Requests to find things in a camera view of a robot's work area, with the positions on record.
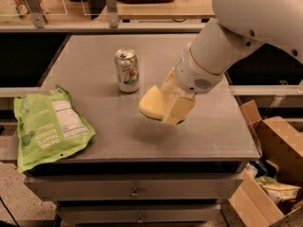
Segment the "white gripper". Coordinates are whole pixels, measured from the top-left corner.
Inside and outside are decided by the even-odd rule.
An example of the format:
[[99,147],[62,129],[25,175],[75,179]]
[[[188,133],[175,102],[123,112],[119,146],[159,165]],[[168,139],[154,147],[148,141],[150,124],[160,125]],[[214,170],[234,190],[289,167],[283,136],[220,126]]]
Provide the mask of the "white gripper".
[[[187,44],[180,55],[180,60],[171,68],[160,90],[170,93],[176,85],[184,91],[195,94],[210,92],[223,79],[223,75],[214,75],[203,69],[195,61]],[[168,125],[177,125],[186,119],[195,106],[194,96],[170,95],[167,109],[162,122]]]

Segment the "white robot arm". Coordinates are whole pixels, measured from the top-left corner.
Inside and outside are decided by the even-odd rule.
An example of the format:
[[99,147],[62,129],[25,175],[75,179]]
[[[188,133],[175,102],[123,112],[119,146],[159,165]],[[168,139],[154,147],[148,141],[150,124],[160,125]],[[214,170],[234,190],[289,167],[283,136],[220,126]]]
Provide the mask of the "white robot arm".
[[162,121],[176,125],[197,94],[211,91],[233,64],[263,44],[303,62],[303,0],[212,0],[215,17],[186,45],[161,90],[169,94]]

